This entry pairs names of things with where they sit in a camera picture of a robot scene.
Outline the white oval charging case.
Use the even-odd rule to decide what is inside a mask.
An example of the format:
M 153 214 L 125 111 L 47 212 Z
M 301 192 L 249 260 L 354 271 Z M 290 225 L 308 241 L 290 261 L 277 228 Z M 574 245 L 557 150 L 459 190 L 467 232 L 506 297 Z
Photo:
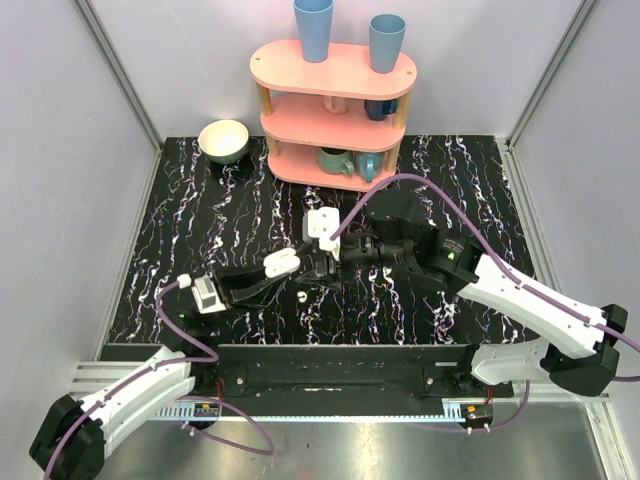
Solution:
M 263 267 L 267 278 L 276 278 L 297 271 L 301 259 L 293 248 L 283 248 L 267 255 L 263 260 Z

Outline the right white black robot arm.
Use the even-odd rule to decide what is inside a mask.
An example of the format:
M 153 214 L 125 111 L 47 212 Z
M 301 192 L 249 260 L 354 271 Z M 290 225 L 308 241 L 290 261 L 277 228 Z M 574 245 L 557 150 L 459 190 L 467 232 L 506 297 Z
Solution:
M 454 384 L 466 396 L 488 385 L 542 380 L 573 394 L 595 397 L 614 380 L 619 362 L 615 336 L 626 327 L 627 312 L 574 301 L 523 274 L 472 238 L 429 225 L 417 203 L 374 201 L 365 209 L 371 228 L 333 234 L 340 213 L 332 207 L 303 216 L 303 239 L 321 257 L 321 279 L 344 279 L 354 267 L 386 266 L 414 289 L 445 292 L 483 304 L 537 333 L 517 344 L 470 345 L 454 371 Z

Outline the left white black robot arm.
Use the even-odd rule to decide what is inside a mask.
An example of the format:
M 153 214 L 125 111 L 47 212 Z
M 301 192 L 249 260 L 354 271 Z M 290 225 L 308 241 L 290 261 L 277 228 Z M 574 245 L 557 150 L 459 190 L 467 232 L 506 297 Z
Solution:
M 192 293 L 200 314 L 233 308 L 264 308 L 289 274 L 258 267 L 214 277 L 178 276 L 156 295 L 156 312 L 170 338 L 141 366 L 92 394 L 65 394 L 49 408 L 29 455 L 46 479 L 94 479 L 115 449 L 163 408 L 190 403 L 176 420 L 190 434 L 202 434 L 224 410 L 233 390 L 219 371 L 220 356 L 194 330 L 172 319 L 165 299 L 178 290 Z

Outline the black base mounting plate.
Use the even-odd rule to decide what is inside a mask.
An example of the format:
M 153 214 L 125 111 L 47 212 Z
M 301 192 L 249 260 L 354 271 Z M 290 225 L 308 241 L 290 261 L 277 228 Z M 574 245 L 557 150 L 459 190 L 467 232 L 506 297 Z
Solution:
M 304 400 L 511 398 L 513 387 L 488 387 L 461 372 L 463 346 L 221 345 L 212 366 L 195 366 L 196 393 L 225 399 L 295 395 Z

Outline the green speckled ceramic mug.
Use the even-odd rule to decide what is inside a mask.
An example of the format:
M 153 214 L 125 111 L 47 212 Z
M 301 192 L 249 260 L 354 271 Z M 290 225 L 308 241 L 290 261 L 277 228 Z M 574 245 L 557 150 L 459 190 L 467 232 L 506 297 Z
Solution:
M 352 175 L 355 172 L 353 154 L 349 150 L 321 147 L 317 162 L 319 167 L 329 174 Z

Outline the blue butterfly ceramic mug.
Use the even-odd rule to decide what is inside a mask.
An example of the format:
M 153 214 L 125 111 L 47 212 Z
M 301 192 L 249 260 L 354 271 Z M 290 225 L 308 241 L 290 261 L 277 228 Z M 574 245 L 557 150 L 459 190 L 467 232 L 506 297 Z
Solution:
M 356 152 L 354 161 L 358 174 L 366 183 L 372 183 L 381 173 L 385 160 L 383 152 Z

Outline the pink three-tier wooden shelf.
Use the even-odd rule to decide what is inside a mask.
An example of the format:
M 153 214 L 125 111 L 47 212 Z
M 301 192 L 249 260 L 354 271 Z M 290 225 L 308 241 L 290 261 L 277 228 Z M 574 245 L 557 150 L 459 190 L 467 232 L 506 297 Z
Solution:
M 405 135 L 411 91 L 418 70 L 400 54 L 395 68 L 375 72 L 365 45 L 332 43 L 328 57 L 310 63 L 297 40 L 267 43 L 250 59 L 250 72 L 261 104 L 260 122 L 269 149 L 268 166 L 281 181 L 323 188 L 366 192 L 371 184 L 356 174 L 329 174 L 318 165 L 321 147 L 351 152 L 383 152 L 380 178 L 395 174 Z M 324 96 L 349 100 L 344 114 L 329 113 Z M 398 100 L 395 114 L 370 120 L 365 100 Z

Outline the green white ceramic bowl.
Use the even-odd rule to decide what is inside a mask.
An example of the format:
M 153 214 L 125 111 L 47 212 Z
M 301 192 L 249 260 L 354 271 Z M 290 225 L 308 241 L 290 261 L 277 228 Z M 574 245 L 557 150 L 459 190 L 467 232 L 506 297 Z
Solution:
M 248 151 L 249 130 L 237 120 L 217 120 L 198 136 L 201 152 L 212 162 L 228 165 L 238 162 Z

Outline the pink ceramic mug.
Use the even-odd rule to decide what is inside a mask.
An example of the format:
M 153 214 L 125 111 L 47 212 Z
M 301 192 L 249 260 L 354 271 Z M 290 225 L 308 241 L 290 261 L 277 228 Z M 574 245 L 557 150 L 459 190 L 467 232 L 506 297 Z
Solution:
M 325 109 L 334 115 L 344 114 L 348 110 L 349 100 L 338 96 L 324 96 L 323 103 Z

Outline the grey blue tall cup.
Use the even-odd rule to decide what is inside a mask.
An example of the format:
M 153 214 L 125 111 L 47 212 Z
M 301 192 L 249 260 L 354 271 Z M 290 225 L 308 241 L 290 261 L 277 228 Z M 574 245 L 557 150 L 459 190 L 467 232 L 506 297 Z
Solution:
M 379 14 L 369 23 L 369 58 L 371 68 L 381 74 L 391 72 L 401 52 L 405 20 L 395 14 Z

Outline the light blue tall cup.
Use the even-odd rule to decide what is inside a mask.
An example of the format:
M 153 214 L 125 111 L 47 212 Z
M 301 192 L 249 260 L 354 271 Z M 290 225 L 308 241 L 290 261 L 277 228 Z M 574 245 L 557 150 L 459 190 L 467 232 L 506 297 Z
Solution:
M 332 0 L 295 0 L 294 12 L 303 58 L 310 63 L 327 59 L 333 15 Z

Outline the aluminium frame rail front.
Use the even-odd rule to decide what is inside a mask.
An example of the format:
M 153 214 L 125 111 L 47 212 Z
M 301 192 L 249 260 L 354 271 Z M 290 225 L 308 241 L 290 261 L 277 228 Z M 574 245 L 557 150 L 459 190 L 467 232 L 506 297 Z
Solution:
M 458 402 L 437 401 L 430 405 L 431 410 L 426 413 L 380 413 L 364 411 L 356 413 L 337 413 L 327 410 L 310 409 L 306 412 L 291 410 L 284 413 L 267 413 L 256 410 L 249 416 L 256 422 L 274 423 L 461 423 L 462 407 Z M 218 406 L 209 401 L 181 400 L 170 403 L 154 413 L 151 421 L 157 422 L 190 422 L 214 423 L 239 422 L 244 417 L 229 407 Z

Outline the left aluminium corner post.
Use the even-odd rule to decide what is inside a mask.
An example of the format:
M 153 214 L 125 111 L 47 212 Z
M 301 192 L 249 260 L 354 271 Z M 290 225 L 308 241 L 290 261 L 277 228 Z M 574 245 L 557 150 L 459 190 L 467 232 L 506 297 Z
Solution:
M 157 152 L 162 150 L 164 140 L 154 125 L 133 82 L 104 27 L 93 3 L 89 0 L 72 0 L 79 17 L 91 36 L 97 50 L 104 60 L 110 74 L 118 86 L 131 113 L 140 126 L 144 136 Z

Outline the aluminium corner post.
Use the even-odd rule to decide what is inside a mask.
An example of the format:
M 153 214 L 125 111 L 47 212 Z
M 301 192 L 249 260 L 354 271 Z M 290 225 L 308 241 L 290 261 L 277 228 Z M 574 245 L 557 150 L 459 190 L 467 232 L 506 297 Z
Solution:
M 582 0 L 579 3 L 523 111 L 505 138 L 505 144 L 509 149 L 516 147 L 600 3 L 600 0 Z
M 164 140 L 154 125 L 133 82 L 104 27 L 93 3 L 89 0 L 72 0 L 79 17 L 91 36 L 97 50 L 104 60 L 110 74 L 118 86 L 131 113 L 140 126 L 144 136 L 157 152 L 162 150 Z

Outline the right aluminium corner post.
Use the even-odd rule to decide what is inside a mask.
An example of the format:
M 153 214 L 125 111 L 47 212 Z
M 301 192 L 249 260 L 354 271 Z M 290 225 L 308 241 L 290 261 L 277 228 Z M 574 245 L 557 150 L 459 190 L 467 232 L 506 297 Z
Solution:
M 516 147 L 600 3 L 600 0 L 582 0 L 579 3 L 523 111 L 505 138 L 505 144 L 509 149 Z

